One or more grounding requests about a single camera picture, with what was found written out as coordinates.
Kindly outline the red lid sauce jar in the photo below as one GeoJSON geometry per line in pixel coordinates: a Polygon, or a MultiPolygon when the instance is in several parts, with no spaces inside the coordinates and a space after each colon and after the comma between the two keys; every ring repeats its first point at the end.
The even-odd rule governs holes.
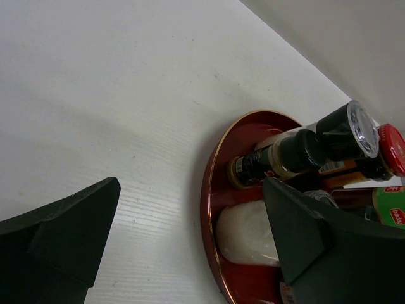
{"type": "Polygon", "coordinates": [[[364,181],[388,181],[404,177],[404,138],[391,124],[378,127],[379,151],[375,158],[330,161],[319,171],[322,184],[330,189],[364,181]]]}

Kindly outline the green label chili sauce bottle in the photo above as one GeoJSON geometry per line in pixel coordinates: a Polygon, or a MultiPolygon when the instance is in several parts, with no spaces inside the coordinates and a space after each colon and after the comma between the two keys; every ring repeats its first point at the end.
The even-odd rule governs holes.
{"type": "Polygon", "coordinates": [[[404,186],[368,187],[366,194],[379,224],[404,229],[404,186]]]}

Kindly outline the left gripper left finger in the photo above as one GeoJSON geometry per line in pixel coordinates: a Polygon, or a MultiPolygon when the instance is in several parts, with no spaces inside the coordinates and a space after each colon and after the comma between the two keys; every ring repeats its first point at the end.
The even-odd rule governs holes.
{"type": "Polygon", "coordinates": [[[1,303],[83,303],[120,196],[108,177],[1,221],[1,303]]]}

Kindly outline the small dark pepper shaker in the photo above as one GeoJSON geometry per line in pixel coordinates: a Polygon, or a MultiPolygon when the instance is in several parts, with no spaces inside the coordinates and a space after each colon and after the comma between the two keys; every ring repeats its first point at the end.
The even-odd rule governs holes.
{"type": "Polygon", "coordinates": [[[227,177],[234,188],[246,189],[267,177],[287,181],[297,175],[316,171],[325,164],[326,159],[316,133],[301,129],[294,135],[230,160],[227,177]]]}

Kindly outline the black cap salt grinder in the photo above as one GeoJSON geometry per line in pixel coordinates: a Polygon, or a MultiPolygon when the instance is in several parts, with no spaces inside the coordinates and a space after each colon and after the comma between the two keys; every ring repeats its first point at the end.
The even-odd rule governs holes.
{"type": "Polygon", "coordinates": [[[263,200],[226,207],[218,217],[215,234],[218,248],[229,262],[280,265],[263,200]]]}

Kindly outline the clear lid white spice jar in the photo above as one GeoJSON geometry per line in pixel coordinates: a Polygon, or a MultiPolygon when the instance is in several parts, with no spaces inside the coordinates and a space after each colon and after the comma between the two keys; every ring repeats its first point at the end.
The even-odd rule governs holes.
{"type": "Polygon", "coordinates": [[[355,100],[315,123],[267,137],[257,143],[254,149],[264,148],[302,129],[316,133],[329,160],[343,161],[378,156],[380,138],[377,127],[366,109],[355,100]]]}

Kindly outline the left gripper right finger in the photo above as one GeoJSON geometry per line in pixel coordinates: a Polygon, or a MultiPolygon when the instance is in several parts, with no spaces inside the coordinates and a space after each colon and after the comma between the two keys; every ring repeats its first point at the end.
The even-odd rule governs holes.
{"type": "Polygon", "coordinates": [[[263,182],[285,283],[298,303],[403,303],[404,231],[263,182]]]}

